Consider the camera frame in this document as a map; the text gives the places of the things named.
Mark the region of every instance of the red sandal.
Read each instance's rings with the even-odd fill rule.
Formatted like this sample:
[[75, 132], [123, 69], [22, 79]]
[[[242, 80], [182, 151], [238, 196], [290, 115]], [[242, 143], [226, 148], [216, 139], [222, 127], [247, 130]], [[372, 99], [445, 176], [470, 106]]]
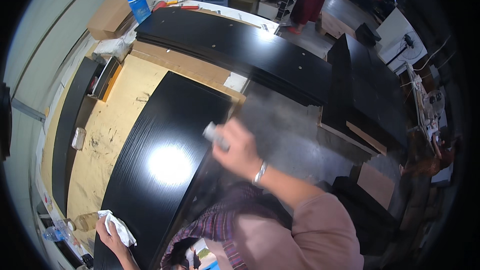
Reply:
[[293, 27], [293, 26], [287, 27], [286, 30], [289, 31], [289, 32], [291, 32], [291, 33], [294, 33], [294, 34], [296, 34], [296, 35], [302, 34], [301, 32], [298, 32], [298, 31], [295, 29], [295, 27]]

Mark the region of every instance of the red pants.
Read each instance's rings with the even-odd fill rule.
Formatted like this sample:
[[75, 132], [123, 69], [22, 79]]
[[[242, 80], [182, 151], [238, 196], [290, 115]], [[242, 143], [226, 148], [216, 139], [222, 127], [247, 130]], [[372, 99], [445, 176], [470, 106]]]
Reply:
[[324, 2], [325, 0], [297, 0], [292, 10], [292, 21], [302, 25], [308, 21], [316, 22]]

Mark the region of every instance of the pink shirt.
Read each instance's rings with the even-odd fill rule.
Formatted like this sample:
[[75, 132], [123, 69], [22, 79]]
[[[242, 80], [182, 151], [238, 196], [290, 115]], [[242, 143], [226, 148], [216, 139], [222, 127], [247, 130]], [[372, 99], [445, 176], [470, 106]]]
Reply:
[[[205, 241], [216, 255], [220, 269], [231, 270], [222, 246]], [[240, 215], [236, 247], [249, 270], [363, 269], [363, 256], [350, 215], [337, 197], [328, 193], [298, 205], [292, 231], [273, 219]]]

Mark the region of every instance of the silver bracelet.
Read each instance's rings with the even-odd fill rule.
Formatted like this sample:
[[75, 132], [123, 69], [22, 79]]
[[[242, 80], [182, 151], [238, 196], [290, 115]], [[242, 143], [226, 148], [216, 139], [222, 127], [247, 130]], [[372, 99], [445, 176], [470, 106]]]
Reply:
[[262, 161], [260, 171], [258, 171], [257, 175], [251, 180], [253, 185], [257, 185], [260, 182], [260, 179], [265, 174], [265, 170], [267, 170], [268, 163], [266, 161]]

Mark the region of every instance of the hand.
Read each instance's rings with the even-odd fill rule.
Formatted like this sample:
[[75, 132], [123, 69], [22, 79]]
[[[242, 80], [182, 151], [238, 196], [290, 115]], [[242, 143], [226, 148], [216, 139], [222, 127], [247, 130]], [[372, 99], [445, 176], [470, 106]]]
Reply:
[[108, 227], [112, 235], [109, 235], [107, 228], [105, 227], [106, 216], [101, 217], [96, 222], [96, 232], [100, 236], [100, 240], [117, 256], [119, 260], [130, 255], [128, 247], [122, 243], [120, 236], [117, 232], [117, 227], [112, 221], [108, 222]]
[[237, 118], [231, 118], [225, 125], [217, 125], [218, 132], [230, 145], [223, 151], [214, 142], [212, 155], [225, 169], [252, 181], [262, 166], [258, 157], [255, 136], [248, 131]]

